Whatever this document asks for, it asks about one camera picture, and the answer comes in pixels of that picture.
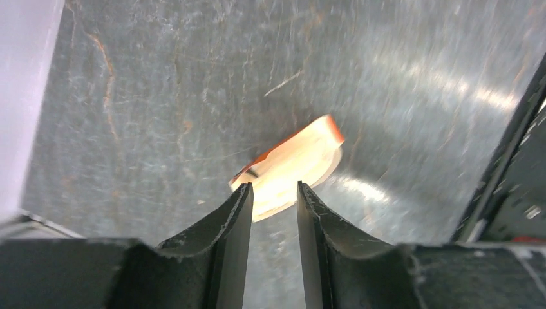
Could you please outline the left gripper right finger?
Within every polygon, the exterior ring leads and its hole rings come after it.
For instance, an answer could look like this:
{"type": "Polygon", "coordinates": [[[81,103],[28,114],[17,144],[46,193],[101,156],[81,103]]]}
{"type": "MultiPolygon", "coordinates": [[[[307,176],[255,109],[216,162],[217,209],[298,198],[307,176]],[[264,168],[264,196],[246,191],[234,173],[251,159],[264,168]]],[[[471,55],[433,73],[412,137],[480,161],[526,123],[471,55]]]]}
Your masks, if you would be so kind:
{"type": "Polygon", "coordinates": [[[391,245],[297,185],[307,308],[544,308],[543,243],[391,245]]]}

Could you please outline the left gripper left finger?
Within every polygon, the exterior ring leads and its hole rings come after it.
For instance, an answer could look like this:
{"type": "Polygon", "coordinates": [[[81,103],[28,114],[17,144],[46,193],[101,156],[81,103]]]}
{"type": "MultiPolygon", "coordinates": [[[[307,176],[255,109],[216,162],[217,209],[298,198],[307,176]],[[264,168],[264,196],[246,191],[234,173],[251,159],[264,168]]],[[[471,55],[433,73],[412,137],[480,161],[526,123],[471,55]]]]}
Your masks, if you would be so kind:
{"type": "Polygon", "coordinates": [[[1,239],[2,308],[241,308],[253,188],[152,247],[135,238],[1,239]]]}

